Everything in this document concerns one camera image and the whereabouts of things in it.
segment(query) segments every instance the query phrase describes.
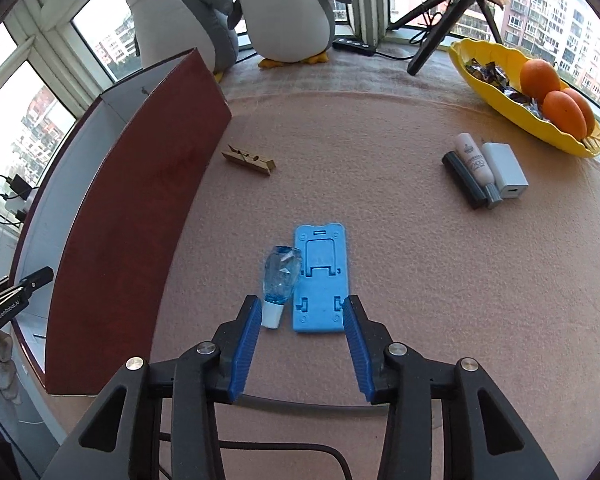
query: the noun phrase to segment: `yellow fruit bowl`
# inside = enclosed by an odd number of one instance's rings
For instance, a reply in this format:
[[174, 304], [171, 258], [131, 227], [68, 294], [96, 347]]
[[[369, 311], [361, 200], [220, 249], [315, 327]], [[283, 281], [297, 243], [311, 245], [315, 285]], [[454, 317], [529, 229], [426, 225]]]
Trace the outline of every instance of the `yellow fruit bowl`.
[[[501, 44], [475, 41], [469, 38], [451, 44], [448, 52], [456, 70], [469, 83], [469, 86], [509, 121], [517, 124], [538, 139], [548, 142], [559, 150], [571, 153], [571, 155], [590, 158], [600, 154], [600, 125], [597, 121], [596, 127], [590, 136], [585, 139], [587, 146], [589, 146], [587, 148], [574, 137], [561, 132], [553, 124], [538, 119], [523, 105], [506, 97], [495, 86], [476, 79], [465, 68], [465, 65], [474, 57], [483, 65], [495, 61], [496, 65], [502, 67], [509, 77], [509, 84], [516, 90], [520, 90], [520, 69], [525, 61], [529, 59], [522, 52]], [[564, 81], [561, 81], [560, 84], [563, 89], [569, 87]]]

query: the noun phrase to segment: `wooden clothespin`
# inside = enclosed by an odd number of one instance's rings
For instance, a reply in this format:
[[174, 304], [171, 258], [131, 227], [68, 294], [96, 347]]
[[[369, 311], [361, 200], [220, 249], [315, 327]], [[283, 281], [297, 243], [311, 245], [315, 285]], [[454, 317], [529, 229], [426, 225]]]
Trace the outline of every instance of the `wooden clothespin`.
[[230, 162], [235, 162], [252, 170], [259, 171], [267, 175], [276, 168], [276, 163], [272, 158], [266, 158], [259, 155], [247, 153], [245, 150], [238, 150], [228, 144], [229, 150], [222, 152], [222, 156]]

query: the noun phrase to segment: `white charger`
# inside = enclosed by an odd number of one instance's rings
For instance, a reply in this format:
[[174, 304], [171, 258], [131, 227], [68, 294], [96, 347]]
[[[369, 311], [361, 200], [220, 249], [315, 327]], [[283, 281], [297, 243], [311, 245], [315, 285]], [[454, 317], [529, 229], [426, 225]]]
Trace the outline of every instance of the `white charger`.
[[493, 172], [500, 196], [503, 198], [520, 197], [529, 184], [511, 146], [497, 142], [485, 142], [480, 150]]

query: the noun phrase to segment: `metal screw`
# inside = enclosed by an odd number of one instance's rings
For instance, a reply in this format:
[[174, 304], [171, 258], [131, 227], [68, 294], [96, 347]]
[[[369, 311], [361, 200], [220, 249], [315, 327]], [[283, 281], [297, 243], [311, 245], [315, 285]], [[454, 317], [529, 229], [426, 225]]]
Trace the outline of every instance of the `metal screw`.
[[480, 368], [478, 361], [472, 357], [465, 357], [462, 359], [462, 361], [460, 361], [460, 365], [462, 369], [466, 370], [467, 372], [475, 372], [478, 368]]
[[144, 360], [141, 357], [132, 357], [126, 362], [127, 370], [139, 370], [142, 368], [144, 364]]
[[407, 347], [402, 343], [391, 343], [389, 345], [389, 354], [395, 356], [405, 355], [407, 353]]
[[198, 353], [201, 355], [211, 355], [216, 351], [216, 344], [211, 341], [203, 341], [198, 345]]

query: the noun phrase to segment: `candy wrapper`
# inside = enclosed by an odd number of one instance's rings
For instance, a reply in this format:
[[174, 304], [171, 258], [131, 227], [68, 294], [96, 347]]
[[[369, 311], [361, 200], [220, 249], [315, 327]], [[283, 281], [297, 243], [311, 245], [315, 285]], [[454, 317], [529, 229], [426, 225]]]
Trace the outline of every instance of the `candy wrapper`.
[[523, 105], [533, 115], [535, 115], [541, 121], [546, 121], [542, 116], [542, 112], [538, 107], [538, 102], [531, 97], [524, 95], [519, 92], [513, 86], [509, 86], [509, 78], [504, 72], [502, 67], [496, 65], [495, 61], [490, 61], [486, 65], [481, 65], [475, 58], [469, 61], [465, 68], [469, 74], [476, 79], [484, 81], [492, 86], [495, 86], [504, 95], [506, 95], [512, 101]]
[[486, 65], [481, 65], [475, 58], [465, 65], [469, 74], [480, 81], [484, 81], [495, 86], [502, 91], [503, 88], [509, 86], [509, 78], [501, 67], [497, 66], [494, 61], [488, 62]]

